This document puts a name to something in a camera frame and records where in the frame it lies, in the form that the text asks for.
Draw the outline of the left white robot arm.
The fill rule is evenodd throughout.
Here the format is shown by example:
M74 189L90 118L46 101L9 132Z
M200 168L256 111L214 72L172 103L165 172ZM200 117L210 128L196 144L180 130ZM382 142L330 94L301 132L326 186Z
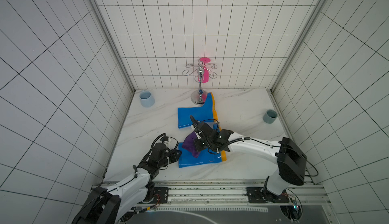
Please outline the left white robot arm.
M140 163L133 166L134 172L122 181L105 188L94 188L72 223L116 224L138 203L153 201L153 180L162 168L177 162L182 154L178 149L178 142L174 148L168 148L168 139L165 134L158 136Z

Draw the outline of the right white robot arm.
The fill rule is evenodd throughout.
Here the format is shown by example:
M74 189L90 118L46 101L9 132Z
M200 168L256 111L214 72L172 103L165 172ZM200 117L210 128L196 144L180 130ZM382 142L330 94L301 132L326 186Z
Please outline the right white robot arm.
M230 130L217 131L208 123L197 121L190 116L197 138L195 149L212 152L250 154L277 165L278 169L265 180L264 186L257 192L265 203L274 203L286 192L289 186L305 184L306 167L310 163L299 146L290 138L281 141L265 141L246 137Z

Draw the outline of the purple cloth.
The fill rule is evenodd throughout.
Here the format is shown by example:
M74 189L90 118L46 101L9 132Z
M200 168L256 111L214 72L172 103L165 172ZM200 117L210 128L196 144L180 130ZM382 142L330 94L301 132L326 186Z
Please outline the purple cloth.
M200 153L196 150L195 146L195 140L197 140L198 137L195 132L190 133L185 140L182 143L182 149L188 151L192 157L198 158Z

